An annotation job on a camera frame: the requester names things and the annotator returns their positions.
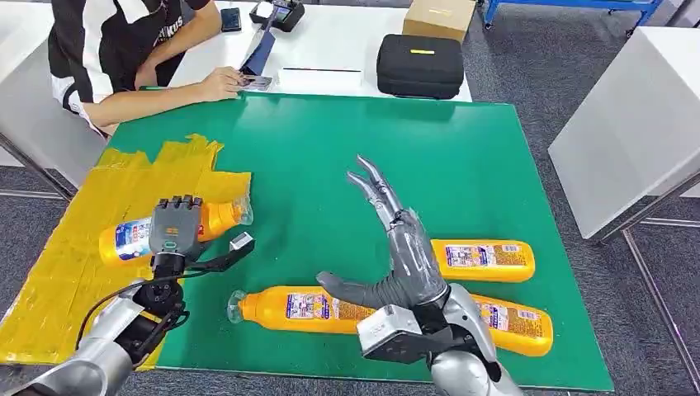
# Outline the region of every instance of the gray carpet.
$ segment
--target gray carpet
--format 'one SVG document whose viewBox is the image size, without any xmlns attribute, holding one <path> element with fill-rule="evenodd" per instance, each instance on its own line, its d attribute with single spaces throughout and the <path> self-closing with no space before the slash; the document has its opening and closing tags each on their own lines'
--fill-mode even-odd
<svg viewBox="0 0 700 396">
<path fill-rule="evenodd" d="M 405 7 L 409 0 L 321 0 L 324 4 Z M 652 20 L 663 24 L 665 2 Z M 475 101 L 513 103 L 550 200 L 570 263 L 619 395 L 687 395 L 689 379 L 622 240 L 605 247 L 581 239 L 546 148 L 624 44 L 635 13 L 504 5 L 494 29 L 484 32 L 476 14 L 463 46 Z M 0 169 L 0 188 L 26 183 L 26 174 Z M 64 206 L 42 200 L 0 198 L 0 310 L 12 302 Z M 694 200 L 679 200 L 665 215 L 700 219 Z M 697 230 L 641 226 L 634 231 L 651 270 L 678 319 L 691 353 L 700 356 Z M 0 389 L 37 375 L 42 367 L 0 367 Z M 386 384 L 205 371 L 154 370 L 130 377 L 130 394 L 435 394 L 421 384 Z M 528 391 L 561 396 L 566 392 Z"/>
</svg>

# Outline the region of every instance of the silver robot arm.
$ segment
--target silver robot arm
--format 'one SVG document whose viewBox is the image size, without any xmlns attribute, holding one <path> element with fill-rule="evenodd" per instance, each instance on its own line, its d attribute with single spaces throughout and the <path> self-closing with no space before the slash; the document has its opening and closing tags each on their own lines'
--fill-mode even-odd
<svg viewBox="0 0 700 396">
<path fill-rule="evenodd" d="M 112 396 L 136 367 L 117 343 L 120 335 L 140 317 L 144 307 L 135 303 L 131 289 L 112 300 L 95 318 L 90 333 L 64 363 L 6 395 Z"/>
<path fill-rule="evenodd" d="M 229 252 L 224 256 L 197 262 L 204 251 L 204 246 L 196 240 L 201 205 L 201 199 L 192 196 L 161 200 L 154 210 L 149 235 L 151 251 L 155 252 L 151 259 L 154 278 L 135 280 L 98 301 L 83 320 L 75 353 L 64 363 L 5 395 L 115 395 L 165 334 L 189 318 L 177 280 L 226 271 L 255 246 L 253 237 L 241 233 L 229 242 Z M 195 272 L 185 274 L 188 270 Z M 90 332 L 82 337 L 90 314 L 112 297 L 95 318 Z"/>
<path fill-rule="evenodd" d="M 376 209 L 390 247 L 390 273 L 375 285 L 329 272 L 316 280 L 333 297 L 377 311 L 357 325 L 362 354 L 373 360 L 426 359 L 438 390 L 449 396 L 520 396 L 496 359 L 479 306 L 463 286 L 448 285 L 423 225 L 406 210 L 377 167 L 357 156 L 369 181 L 348 173 Z"/>
</svg>

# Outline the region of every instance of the black case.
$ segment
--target black case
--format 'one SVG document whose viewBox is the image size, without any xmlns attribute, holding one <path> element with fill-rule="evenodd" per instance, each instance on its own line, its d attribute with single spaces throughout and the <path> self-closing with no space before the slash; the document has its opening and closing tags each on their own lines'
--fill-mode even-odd
<svg viewBox="0 0 700 396">
<path fill-rule="evenodd" d="M 464 81 L 457 40 L 418 35 L 387 35 L 376 58 L 381 92 L 398 97 L 452 99 Z"/>
<path fill-rule="evenodd" d="M 289 33 L 292 29 L 294 29 L 294 26 L 296 26 L 297 23 L 299 23 L 299 20 L 301 17 L 304 16 L 305 9 L 304 9 L 304 4 L 301 2 L 295 2 L 291 3 L 289 2 L 289 7 L 286 7 L 289 9 L 289 13 L 286 15 L 286 18 L 284 21 L 272 21 L 272 27 L 279 29 L 281 31 L 284 31 L 286 33 Z M 258 9 L 258 6 L 256 5 L 253 7 L 253 10 L 249 13 L 250 15 L 250 20 L 253 21 L 253 23 L 259 23 L 259 24 L 264 24 L 267 23 L 267 18 L 263 18 L 261 16 L 258 16 L 255 12 Z"/>
</svg>

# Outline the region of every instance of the orange plastic bottle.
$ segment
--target orange plastic bottle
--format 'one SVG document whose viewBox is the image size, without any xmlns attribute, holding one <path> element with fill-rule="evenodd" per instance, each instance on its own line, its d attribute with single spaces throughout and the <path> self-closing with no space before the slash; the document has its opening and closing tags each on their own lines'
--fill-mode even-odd
<svg viewBox="0 0 700 396">
<path fill-rule="evenodd" d="M 248 200 L 236 200 L 224 204 L 205 203 L 201 207 L 201 224 L 197 239 L 210 241 L 223 235 L 237 224 L 251 224 L 253 212 Z M 108 266 L 147 256 L 151 218 L 127 221 L 105 229 L 100 234 L 100 257 Z"/>
<path fill-rule="evenodd" d="M 525 242 L 498 239 L 430 241 L 445 279 L 524 282 L 535 273 L 535 256 Z"/>
<path fill-rule="evenodd" d="M 540 309 L 471 295 L 497 347 L 525 356 L 543 356 L 554 341 L 551 318 Z M 271 330 L 357 334 L 357 322 L 374 309 L 331 297 L 320 286 L 274 286 L 260 293 L 235 291 L 226 309 L 229 320 Z"/>
<path fill-rule="evenodd" d="M 331 297 L 321 286 L 274 286 L 260 293 L 236 290 L 229 299 L 229 320 L 250 320 L 271 330 L 356 334 L 357 322 L 374 309 Z"/>
</svg>

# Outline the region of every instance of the blue cart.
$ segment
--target blue cart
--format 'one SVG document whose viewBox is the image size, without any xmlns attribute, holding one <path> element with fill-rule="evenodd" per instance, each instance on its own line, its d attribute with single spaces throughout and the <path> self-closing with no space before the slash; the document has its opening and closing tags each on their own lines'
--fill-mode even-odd
<svg viewBox="0 0 700 396">
<path fill-rule="evenodd" d="M 662 0 L 650 1 L 625 1 L 625 0 L 489 0 L 489 6 L 486 8 L 484 23 L 486 30 L 493 27 L 494 15 L 496 8 L 502 2 L 511 4 L 533 4 L 537 6 L 562 6 L 562 7 L 587 7 L 587 8 L 604 8 L 608 10 L 608 14 L 615 11 L 639 11 L 641 16 L 636 24 L 629 30 L 625 31 L 625 35 L 630 37 L 637 26 L 644 25 L 651 15 L 656 11 L 656 8 L 661 4 Z M 484 0 L 477 0 L 476 5 L 481 6 Z"/>
</svg>

